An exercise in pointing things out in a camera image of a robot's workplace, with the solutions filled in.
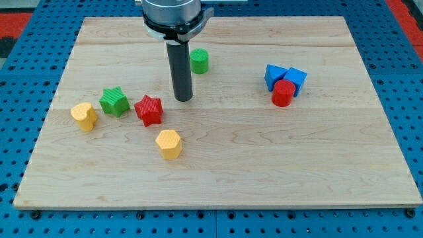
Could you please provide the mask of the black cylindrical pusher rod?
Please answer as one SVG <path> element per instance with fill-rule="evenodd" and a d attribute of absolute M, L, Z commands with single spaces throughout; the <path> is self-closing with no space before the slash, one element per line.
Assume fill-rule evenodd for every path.
<path fill-rule="evenodd" d="M 189 101 L 193 97 L 189 43 L 167 44 L 167 53 L 174 97 L 180 102 Z"/>

